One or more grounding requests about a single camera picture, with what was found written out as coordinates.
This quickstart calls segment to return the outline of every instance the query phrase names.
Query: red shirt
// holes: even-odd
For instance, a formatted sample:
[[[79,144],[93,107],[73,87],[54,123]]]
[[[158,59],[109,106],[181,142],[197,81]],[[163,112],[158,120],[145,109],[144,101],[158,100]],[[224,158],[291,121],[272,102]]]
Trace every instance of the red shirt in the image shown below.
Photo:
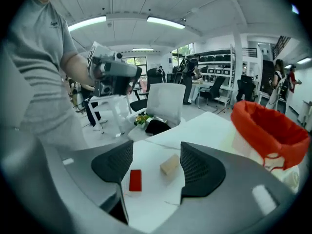
[[[290,88],[289,88],[289,90],[294,93],[295,85],[293,85],[292,82],[296,82],[296,79],[294,78],[294,73],[293,72],[289,73],[289,80],[290,80]]]

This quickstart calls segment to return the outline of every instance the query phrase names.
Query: beige block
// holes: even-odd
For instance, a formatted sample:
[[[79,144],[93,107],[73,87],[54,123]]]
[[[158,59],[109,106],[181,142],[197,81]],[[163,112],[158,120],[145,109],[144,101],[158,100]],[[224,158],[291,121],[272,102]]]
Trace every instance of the beige block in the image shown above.
[[[163,162],[160,165],[160,169],[163,171],[165,175],[169,175],[172,173],[175,168],[179,165],[180,163],[180,157],[178,155],[172,155],[168,160]]]

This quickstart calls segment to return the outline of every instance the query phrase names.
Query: gray pants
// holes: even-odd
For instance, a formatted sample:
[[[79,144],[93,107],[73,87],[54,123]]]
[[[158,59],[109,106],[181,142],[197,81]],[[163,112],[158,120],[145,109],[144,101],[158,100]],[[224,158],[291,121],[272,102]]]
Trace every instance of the gray pants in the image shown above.
[[[192,90],[192,77],[183,74],[183,80],[182,80],[181,84],[185,85],[185,93],[184,93],[183,102],[188,102],[189,97],[190,97],[190,93]]]

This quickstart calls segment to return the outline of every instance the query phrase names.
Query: red drawstring bag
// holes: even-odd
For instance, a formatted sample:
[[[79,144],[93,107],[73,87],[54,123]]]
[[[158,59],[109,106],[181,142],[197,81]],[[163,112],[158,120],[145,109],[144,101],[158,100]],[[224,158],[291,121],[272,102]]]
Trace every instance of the red drawstring bag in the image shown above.
[[[308,150],[310,137],[306,129],[284,114],[255,102],[236,103],[231,120],[237,131],[263,158],[263,165],[266,158],[271,158],[269,154],[277,153],[275,158],[284,158],[284,165],[273,169],[285,170],[298,165]]]

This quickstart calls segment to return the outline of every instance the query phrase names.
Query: wooden block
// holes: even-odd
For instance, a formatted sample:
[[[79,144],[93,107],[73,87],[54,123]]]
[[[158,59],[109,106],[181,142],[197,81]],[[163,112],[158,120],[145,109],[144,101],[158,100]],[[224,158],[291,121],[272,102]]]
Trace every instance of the wooden block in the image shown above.
[[[169,175],[175,170],[175,168],[177,168],[179,163],[180,163],[180,157],[175,154],[175,155],[172,155],[168,160],[163,162],[160,165],[160,169],[163,171],[165,175]]]
[[[142,171],[131,170],[130,171],[130,192],[142,192]]]

